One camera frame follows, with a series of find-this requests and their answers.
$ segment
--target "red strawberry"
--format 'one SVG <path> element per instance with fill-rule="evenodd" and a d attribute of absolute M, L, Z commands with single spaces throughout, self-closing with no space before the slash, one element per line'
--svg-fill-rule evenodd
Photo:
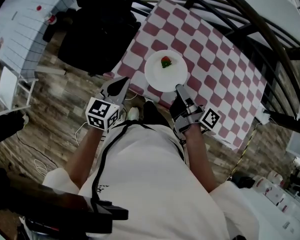
<path fill-rule="evenodd" d="M 162 65 L 162 68 L 166 68 L 166 67 L 169 67 L 170 65 L 172 65 L 171 63 L 171 59 L 169 59 L 168 56 L 164 56 L 162 59 L 161 59 L 161 65 Z"/>

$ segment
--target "black strap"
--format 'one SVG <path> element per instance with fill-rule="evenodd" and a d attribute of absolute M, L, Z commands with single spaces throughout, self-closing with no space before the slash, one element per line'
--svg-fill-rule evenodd
<path fill-rule="evenodd" d="M 127 129 L 132 126 L 132 125 L 140 125 L 142 126 L 143 128 L 145 129 L 150 129 L 150 130 L 153 130 L 155 131 L 154 129 L 138 122 L 137 120 L 127 120 L 125 121 L 124 123 L 120 124 L 120 126 L 122 126 L 123 124 L 124 127 L 122 129 L 122 131 L 109 143 L 108 146 L 106 146 L 102 152 L 102 155 L 101 155 L 101 162 L 100 162 L 100 166 L 99 166 L 99 170 L 98 170 L 98 173 L 96 174 L 96 177 L 94 178 L 93 180 L 93 183 L 92 183 L 92 199 L 93 200 L 99 200 L 99 196 L 97 194 L 97 191 L 96 191 L 96 187 L 99 185 L 99 180 L 101 178 L 101 175 L 105 169 L 105 164 L 106 164 L 106 159 L 107 159 L 107 154 L 108 154 L 108 151 L 110 150 L 110 148 L 127 132 Z M 175 147 L 177 148 L 178 150 L 178 153 L 181 157 L 181 159 L 183 161 L 185 161 L 185 158 L 184 158 L 184 154 L 182 153 L 182 151 L 180 150 L 180 148 L 177 146 L 177 144 L 175 144 L 172 140 L 170 140 L 174 145 Z"/>

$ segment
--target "grid tablecloth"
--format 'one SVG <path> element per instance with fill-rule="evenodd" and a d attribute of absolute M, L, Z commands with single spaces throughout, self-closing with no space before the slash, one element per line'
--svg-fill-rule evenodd
<path fill-rule="evenodd" d="M 188 70 L 185 89 L 198 105 L 221 116 L 212 135 L 238 149 L 265 90 L 266 80 L 258 69 L 195 13 L 171 0 L 159 0 L 109 75 L 129 77 L 134 92 L 169 108 L 176 93 L 155 90 L 145 77 L 146 60 L 159 50 L 172 50 L 184 58 Z"/>
<path fill-rule="evenodd" d="M 36 11 L 37 6 L 55 15 L 75 1 L 5 0 L 0 8 L 0 60 L 26 81 L 32 81 L 47 45 L 43 36 L 48 24 Z"/>

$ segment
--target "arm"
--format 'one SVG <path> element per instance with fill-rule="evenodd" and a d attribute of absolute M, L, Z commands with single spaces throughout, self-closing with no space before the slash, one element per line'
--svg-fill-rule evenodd
<path fill-rule="evenodd" d="M 79 189 L 88 179 L 102 134 L 103 131 L 100 129 L 94 127 L 89 129 L 74 152 L 73 157 L 69 159 L 64 167 L 72 182 Z"/>
<path fill-rule="evenodd" d="M 184 132 L 184 135 L 189 155 L 190 170 L 205 190 L 210 193 L 218 184 L 207 157 L 206 144 L 200 125 L 196 123 L 191 124 L 190 128 Z"/>

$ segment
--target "white plate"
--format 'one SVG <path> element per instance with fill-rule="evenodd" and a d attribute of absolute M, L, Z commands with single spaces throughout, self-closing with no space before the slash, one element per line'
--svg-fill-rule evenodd
<path fill-rule="evenodd" d="M 161 59 L 168 56 L 172 65 L 163 68 Z M 144 74 L 148 83 L 157 91 L 169 93 L 176 90 L 176 85 L 183 85 L 188 76 L 185 60 L 172 50 L 159 50 L 152 54 L 145 63 Z"/>

